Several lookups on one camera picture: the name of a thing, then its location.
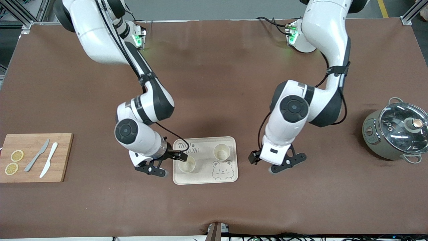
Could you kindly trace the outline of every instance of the gray floor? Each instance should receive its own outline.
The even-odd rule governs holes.
[[[303,15],[305,5],[298,0],[126,0],[136,19],[142,20],[219,20],[256,18],[297,18]],[[385,1],[389,17],[399,17],[414,0]],[[377,0],[371,0],[359,13],[348,18],[381,18]],[[420,16],[413,21],[413,30],[419,46],[428,62],[428,22]],[[0,29],[0,63],[7,66],[12,57],[21,30]]]

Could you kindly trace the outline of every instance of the gray knife handle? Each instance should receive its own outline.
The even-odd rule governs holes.
[[[30,169],[33,167],[34,163],[36,162],[37,158],[40,156],[40,153],[37,153],[37,155],[31,160],[31,162],[25,167],[24,172],[30,171]]]

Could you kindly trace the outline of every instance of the cup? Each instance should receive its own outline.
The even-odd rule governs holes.
[[[214,148],[214,156],[219,161],[225,161],[230,156],[230,148],[226,144],[218,144]]]
[[[187,161],[178,161],[178,169],[184,173],[192,172],[196,167],[195,159],[191,156],[187,156]]]

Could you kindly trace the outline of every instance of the silver knife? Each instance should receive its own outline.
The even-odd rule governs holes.
[[[42,178],[46,174],[46,172],[48,171],[49,167],[51,167],[51,159],[52,159],[52,156],[54,155],[54,152],[55,152],[57,146],[58,146],[57,142],[54,142],[52,144],[51,152],[49,153],[48,160],[46,161],[45,167],[43,168],[42,173],[40,173],[39,178]]]
[[[34,165],[34,163],[36,162],[37,158],[45,152],[46,148],[49,145],[49,139],[46,140],[46,142],[43,144],[42,148],[40,149],[40,151],[36,154],[36,156],[33,158],[33,160],[31,160],[31,162],[25,167],[24,171],[28,172]]]

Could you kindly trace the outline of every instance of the white robotic arm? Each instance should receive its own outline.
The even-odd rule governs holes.
[[[351,48],[345,19],[352,3],[352,0],[310,0],[303,19],[286,26],[291,46],[301,52],[317,48],[325,56],[326,87],[320,89],[294,80],[279,84],[270,104],[271,115],[262,139],[263,146],[250,154],[250,163],[267,161],[273,164],[272,173],[301,163],[306,155],[296,154],[292,142],[304,124],[325,127],[339,118]]]
[[[169,118],[174,101],[137,48],[143,48],[145,29],[124,21],[123,0],[57,0],[54,10],[60,23],[76,32],[86,54],[104,64],[128,64],[143,87],[143,94],[117,107],[115,137],[129,150],[136,170],[165,177],[160,168],[167,158],[187,160],[149,126]]]

